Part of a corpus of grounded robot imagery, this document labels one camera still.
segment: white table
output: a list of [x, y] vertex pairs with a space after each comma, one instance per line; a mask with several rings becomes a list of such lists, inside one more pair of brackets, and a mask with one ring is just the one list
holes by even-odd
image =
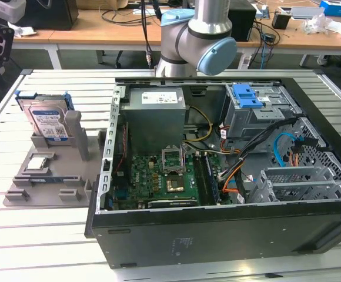
[[[337, 103], [341, 92], [309, 70], [230, 71], [229, 76], [292, 76], [316, 98]], [[128, 268], [112, 271], [94, 239], [84, 238], [87, 208], [22, 209], [2, 204], [12, 177], [31, 146], [31, 128], [12, 97], [15, 90], [59, 93], [68, 90], [88, 135], [107, 127], [115, 77], [152, 76], [149, 70], [35, 70], [20, 76], [0, 104], [0, 281], [258, 281], [266, 273], [277, 282], [341, 281], [341, 243], [325, 254]]]

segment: wooden desk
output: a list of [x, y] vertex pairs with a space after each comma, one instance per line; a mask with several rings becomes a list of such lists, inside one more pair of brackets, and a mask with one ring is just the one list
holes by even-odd
[[[272, 12], [271, 19], [263, 19], [261, 22], [271, 26], [272, 19], [273, 19], [273, 12], [279, 6], [310, 6], [310, 7], [317, 7], [313, 2], [310, 1], [303, 1], [302, 3], [298, 4], [287, 4], [292, 3], [294, 1], [287, 0], [284, 3], [277, 4], [277, 1], [269, 1], [269, 9]], [[341, 18], [332, 18], [334, 21], [341, 22]], [[302, 29], [303, 21], [300, 20], [293, 20], [291, 19], [288, 23], [287, 29], [281, 30], [277, 29], [277, 31], [281, 35], [281, 40], [279, 44], [275, 47], [276, 49], [303, 49], [303, 50], [341, 50], [341, 35], [338, 33], [334, 33], [332, 31], [328, 31], [327, 34], [325, 33], [314, 33], [314, 34], [306, 34]], [[274, 33], [268, 28], [265, 28], [265, 31]], [[257, 31], [252, 33], [252, 38], [259, 40], [259, 34]]]
[[52, 30], [38, 30], [36, 31], [37, 34], [21, 37], [21, 38], [14, 38], [14, 44], [16, 43], [49, 43], [49, 38], [53, 34], [54, 31]]
[[[106, 15], [111, 19], [113, 12]], [[140, 15], [117, 15], [115, 21], [140, 19]], [[148, 41], [151, 45], [161, 45], [160, 21], [155, 17], [147, 19]], [[145, 38], [142, 25], [120, 26], [102, 20], [97, 10], [80, 10], [79, 17], [71, 31], [55, 31], [49, 38], [50, 43], [68, 44], [108, 44], [108, 45], [144, 45]], [[238, 42], [239, 47], [257, 47], [259, 39], [249, 42]]]

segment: blue cable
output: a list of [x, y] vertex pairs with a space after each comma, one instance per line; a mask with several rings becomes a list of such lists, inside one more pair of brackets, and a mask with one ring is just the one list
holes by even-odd
[[296, 137], [294, 137], [292, 134], [288, 133], [288, 132], [282, 132], [281, 134], [279, 134], [277, 136], [277, 138], [275, 138], [274, 140], [274, 155], [276, 160], [278, 161], [278, 163], [280, 164], [280, 166], [285, 167], [286, 165], [283, 162], [283, 159], [281, 158], [279, 151], [278, 151], [278, 141], [282, 136], [288, 136], [290, 137], [293, 141], [297, 140]]

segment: plastic bag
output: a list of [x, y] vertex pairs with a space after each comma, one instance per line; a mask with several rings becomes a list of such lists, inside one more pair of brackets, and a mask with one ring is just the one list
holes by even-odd
[[303, 23], [303, 30], [306, 34], [324, 32], [327, 34], [327, 27], [333, 20], [325, 17], [324, 14], [314, 16], [312, 19], [307, 19]]

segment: power supply label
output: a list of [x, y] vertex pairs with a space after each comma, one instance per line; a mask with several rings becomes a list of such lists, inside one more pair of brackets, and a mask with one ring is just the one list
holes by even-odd
[[176, 92], [144, 92], [142, 104], [177, 104]]
[[32, 112], [42, 135], [51, 141], [66, 141], [65, 126], [59, 122], [61, 116], [56, 110], [34, 110]]

